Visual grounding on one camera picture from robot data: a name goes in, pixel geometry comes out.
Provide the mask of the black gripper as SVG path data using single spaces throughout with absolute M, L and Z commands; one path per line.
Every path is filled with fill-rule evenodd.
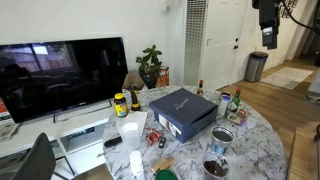
M 262 46 L 268 50 L 277 48 L 280 25 L 279 3 L 280 0 L 252 0 L 252 7 L 259 11 Z

